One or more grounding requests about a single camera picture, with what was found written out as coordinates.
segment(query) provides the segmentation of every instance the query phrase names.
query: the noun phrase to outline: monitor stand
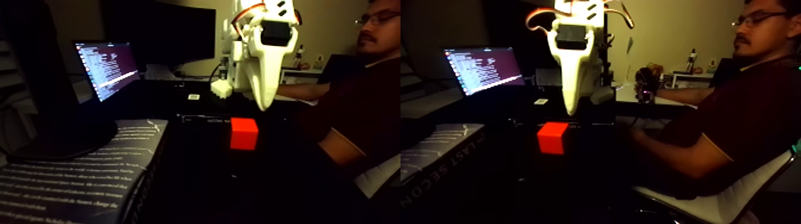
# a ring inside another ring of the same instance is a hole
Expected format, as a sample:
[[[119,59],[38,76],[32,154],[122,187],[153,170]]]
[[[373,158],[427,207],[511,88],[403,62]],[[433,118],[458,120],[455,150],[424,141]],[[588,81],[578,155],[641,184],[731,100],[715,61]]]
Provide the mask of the monitor stand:
[[[98,111],[66,113],[20,149],[10,152],[9,162],[22,160],[59,161],[89,154],[105,146],[117,134],[114,119]]]

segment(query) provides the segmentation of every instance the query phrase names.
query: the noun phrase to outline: laptop screen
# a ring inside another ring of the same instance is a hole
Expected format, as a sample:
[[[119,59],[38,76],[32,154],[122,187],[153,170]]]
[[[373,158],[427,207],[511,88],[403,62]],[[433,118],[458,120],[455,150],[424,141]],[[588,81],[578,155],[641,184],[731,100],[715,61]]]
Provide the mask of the laptop screen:
[[[130,43],[75,43],[100,102],[139,79]]]
[[[511,47],[445,49],[445,57],[465,95],[499,85],[525,85]]]

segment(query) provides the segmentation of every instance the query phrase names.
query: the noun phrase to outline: eyeglasses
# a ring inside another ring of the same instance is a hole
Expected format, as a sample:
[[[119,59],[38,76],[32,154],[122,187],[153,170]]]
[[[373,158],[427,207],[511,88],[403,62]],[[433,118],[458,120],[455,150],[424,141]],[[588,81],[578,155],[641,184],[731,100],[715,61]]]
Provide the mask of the eyeglasses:
[[[731,27],[738,29],[741,25],[745,25],[748,28],[754,28],[759,25],[762,20],[767,18],[771,18],[774,16],[780,15],[789,15],[788,12],[781,12],[781,13],[763,13],[763,12],[755,12],[753,14],[748,14],[747,16],[743,17],[740,16],[737,18],[736,21],[731,23]]]
[[[361,16],[361,18],[356,20],[355,24],[358,24],[359,26],[364,26],[365,24],[370,22],[370,24],[373,24],[374,26],[380,26],[380,25],[384,25],[384,23],[386,23],[390,19],[395,18],[395,17],[399,17],[399,16],[401,16],[400,12],[391,12],[391,11],[382,11],[382,12],[380,12],[378,14],[374,14],[372,16],[368,15],[368,14],[364,14],[364,15]]]

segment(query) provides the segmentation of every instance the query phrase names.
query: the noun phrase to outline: book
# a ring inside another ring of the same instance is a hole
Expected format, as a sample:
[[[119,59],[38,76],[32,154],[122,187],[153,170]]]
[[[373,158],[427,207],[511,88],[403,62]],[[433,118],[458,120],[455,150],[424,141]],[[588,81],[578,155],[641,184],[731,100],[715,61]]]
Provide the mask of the book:
[[[482,124],[440,124],[425,140],[400,152],[400,169],[392,180],[400,206],[409,208],[438,182],[459,170],[485,140]]]
[[[118,120],[105,146],[66,161],[0,167],[0,222],[136,223],[166,120]]]

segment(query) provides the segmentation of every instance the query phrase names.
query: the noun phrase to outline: man's arm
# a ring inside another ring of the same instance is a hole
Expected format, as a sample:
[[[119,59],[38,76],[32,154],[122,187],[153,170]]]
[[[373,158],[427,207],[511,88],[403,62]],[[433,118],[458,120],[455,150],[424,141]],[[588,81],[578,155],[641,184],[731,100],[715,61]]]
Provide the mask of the man's arm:
[[[316,100],[328,92],[330,83],[280,85],[276,94],[302,100]]]
[[[660,98],[670,99],[676,102],[682,102],[690,105],[698,105],[709,94],[712,94],[713,88],[700,88],[700,89],[680,89],[680,90],[659,90],[656,95]]]
[[[346,166],[365,156],[359,147],[333,128],[317,144],[339,166]]]
[[[695,145],[684,148],[660,142],[648,137],[642,130],[634,130],[634,140],[651,153],[656,154],[668,166],[687,175],[700,179],[711,171],[732,162],[705,134],[701,134]]]

